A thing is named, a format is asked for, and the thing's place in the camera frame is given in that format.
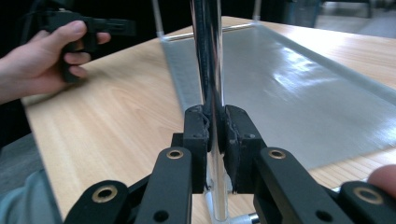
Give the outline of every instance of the gray floor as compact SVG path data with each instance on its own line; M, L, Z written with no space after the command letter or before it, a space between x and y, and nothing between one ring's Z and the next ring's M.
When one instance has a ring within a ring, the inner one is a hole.
M384 11L384 5L373 2L372 18L367 18L367 6L361 3L325 3L321 7L315 28L358 35L396 38L396 10Z
M317 29L396 38L396 10L384 12L374 3L373 17L367 18L364 4L326 3L321 7ZM30 173L43 164L31 134L4 147L0 156L0 194L23 184Z

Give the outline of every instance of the transparent acrylic sheet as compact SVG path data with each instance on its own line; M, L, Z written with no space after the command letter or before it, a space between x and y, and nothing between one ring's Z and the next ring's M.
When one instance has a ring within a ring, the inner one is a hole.
M201 104L192 38L163 41L182 110ZM261 25L223 33L226 105L306 169L396 144L396 91Z

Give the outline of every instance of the black handheld controller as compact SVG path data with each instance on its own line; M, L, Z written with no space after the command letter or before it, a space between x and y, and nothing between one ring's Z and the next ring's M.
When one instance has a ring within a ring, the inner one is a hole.
M82 37L83 49L79 51L94 53L98 49L97 33L105 32L111 35L134 36L135 23L134 21L117 20L117 19L96 19L92 17L85 17L79 13L68 10L48 10L35 13L35 27L38 30L46 30L50 33L54 32L61 26L66 25L71 21L84 21L87 26L87 33ZM68 44L62 51L62 57L66 52L76 52L76 43ZM74 83L78 81L78 77L74 76L69 71L70 64L61 60L61 69L64 81L67 83Z

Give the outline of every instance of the wooden table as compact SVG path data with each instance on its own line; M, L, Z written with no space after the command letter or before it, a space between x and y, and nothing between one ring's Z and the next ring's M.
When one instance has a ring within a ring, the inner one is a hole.
M223 18L224 25L247 23ZM396 88L396 39L263 22L295 42ZM191 32L186 28L177 32ZM81 193L105 179L132 185L151 173L157 154L182 132L183 118L158 39L84 65L81 85L23 99L50 183L65 217ZM329 188L396 163L396 149L310 171ZM251 196L231 196L231 216L254 211ZM193 223L209 220L203 195L193 196Z

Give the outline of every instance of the human hand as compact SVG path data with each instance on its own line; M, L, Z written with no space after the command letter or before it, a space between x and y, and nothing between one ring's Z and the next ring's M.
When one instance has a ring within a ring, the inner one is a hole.
M396 164L374 170L367 182L381 188L396 200Z
M87 71L79 65L90 61L90 54L66 53L60 59L62 48L81 39L86 32L83 21L72 21L52 34L40 31L29 43L0 59L0 104L28 95L61 90L66 83L62 80L60 60L72 64L69 71L73 75L87 76ZM98 34L99 44L109 40L110 34Z

